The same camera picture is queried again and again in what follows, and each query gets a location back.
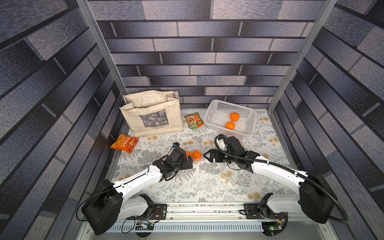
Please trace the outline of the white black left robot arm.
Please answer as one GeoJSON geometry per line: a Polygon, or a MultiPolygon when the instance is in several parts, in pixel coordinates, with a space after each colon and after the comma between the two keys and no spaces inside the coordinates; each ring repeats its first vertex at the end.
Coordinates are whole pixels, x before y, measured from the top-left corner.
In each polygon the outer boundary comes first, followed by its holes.
{"type": "Polygon", "coordinates": [[[82,214],[97,236],[108,231],[118,220],[160,216],[152,199],[138,193],[151,185],[172,180],[179,171],[192,168],[192,154],[174,147],[168,155],[132,177],[114,183],[103,180],[83,202],[82,214]]]}

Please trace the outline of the clear plastic clamshell container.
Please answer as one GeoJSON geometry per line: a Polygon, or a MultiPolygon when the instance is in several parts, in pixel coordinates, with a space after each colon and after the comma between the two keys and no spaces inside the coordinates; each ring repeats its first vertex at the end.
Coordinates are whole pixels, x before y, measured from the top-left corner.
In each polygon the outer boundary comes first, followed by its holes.
{"type": "Polygon", "coordinates": [[[242,192],[248,191],[253,182],[253,175],[248,171],[235,171],[225,168],[220,176],[233,187],[239,188],[242,192]]]}
{"type": "Polygon", "coordinates": [[[187,152],[188,156],[192,157],[192,160],[197,162],[204,160],[204,148],[200,143],[186,143],[182,145],[182,149],[187,152]]]}

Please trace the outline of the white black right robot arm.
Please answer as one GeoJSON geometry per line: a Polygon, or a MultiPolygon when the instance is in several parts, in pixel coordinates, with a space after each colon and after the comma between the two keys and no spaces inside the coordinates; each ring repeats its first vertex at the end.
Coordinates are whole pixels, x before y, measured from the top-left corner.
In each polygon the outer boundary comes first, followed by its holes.
{"type": "Polygon", "coordinates": [[[288,213],[304,214],[314,222],[348,221],[348,215],[325,179],[315,172],[295,170],[272,162],[259,153],[247,151],[235,137],[218,135],[215,149],[204,153],[211,163],[236,164],[237,170],[263,175],[294,191],[292,195],[267,193],[258,203],[256,214],[264,219],[288,213]]]}

